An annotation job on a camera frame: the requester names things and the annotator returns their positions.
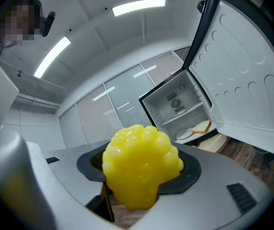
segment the window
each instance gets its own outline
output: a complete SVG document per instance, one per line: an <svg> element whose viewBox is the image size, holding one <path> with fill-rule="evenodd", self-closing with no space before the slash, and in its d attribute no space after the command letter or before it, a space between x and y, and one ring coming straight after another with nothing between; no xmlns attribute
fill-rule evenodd
<svg viewBox="0 0 274 230"><path fill-rule="evenodd" d="M152 125L139 98L149 92L154 84L140 65L137 65L105 83L108 94L124 127L134 124Z"/></svg>

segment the plate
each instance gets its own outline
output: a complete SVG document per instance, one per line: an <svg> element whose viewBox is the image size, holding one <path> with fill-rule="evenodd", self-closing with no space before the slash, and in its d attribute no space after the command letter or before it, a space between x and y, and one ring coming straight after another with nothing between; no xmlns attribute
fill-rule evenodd
<svg viewBox="0 0 274 230"><path fill-rule="evenodd" d="M192 128L187 128L187 129L184 129L182 131L180 131L179 133L177 133L175 135L176 139L178 140L183 140L183 139L186 139L188 138L189 136L192 136L193 133L191 132L192 131Z"/></svg>
<svg viewBox="0 0 274 230"><path fill-rule="evenodd" d="M182 112L179 112L179 113L173 115L172 117L176 117L176 116L178 116L178 115L181 115L182 113L186 112L188 109L189 109L189 107L186 108L185 110L183 110Z"/></svg>

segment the black rubber pad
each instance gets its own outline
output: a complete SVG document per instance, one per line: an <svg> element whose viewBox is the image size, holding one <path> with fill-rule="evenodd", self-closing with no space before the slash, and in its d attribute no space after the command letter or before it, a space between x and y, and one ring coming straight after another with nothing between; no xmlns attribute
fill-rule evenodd
<svg viewBox="0 0 274 230"><path fill-rule="evenodd" d="M78 170L90 181L105 182L105 176L101 170L102 154L108 143L81 155L77 160ZM158 188L158 194L181 194L191 187L201 175L201 165L199 161L179 150L179 157L184 162L184 169L181 174L163 184Z"/></svg>

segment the person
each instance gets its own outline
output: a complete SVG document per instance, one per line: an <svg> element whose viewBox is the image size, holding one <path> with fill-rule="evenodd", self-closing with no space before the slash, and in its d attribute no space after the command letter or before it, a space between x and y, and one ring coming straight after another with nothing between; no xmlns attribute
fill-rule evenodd
<svg viewBox="0 0 274 230"><path fill-rule="evenodd" d="M10 0L0 11L0 55L6 47L42 34L45 25L39 0Z"/></svg>

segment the food item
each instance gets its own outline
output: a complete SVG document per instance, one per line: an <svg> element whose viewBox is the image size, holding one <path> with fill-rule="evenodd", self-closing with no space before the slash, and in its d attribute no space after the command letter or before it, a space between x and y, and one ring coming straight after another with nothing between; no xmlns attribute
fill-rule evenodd
<svg viewBox="0 0 274 230"><path fill-rule="evenodd" d="M153 126L119 130L103 153L103 172L116 200L129 210L149 209L158 186L183 170L179 151Z"/></svg>
<svg viewBox="0 0 274 230"><path fill-rule="evenodd" d="M191 132L205 134L209 130L211 124L212 122L209 120L202 121L196 127L192 128Z"/></svg>

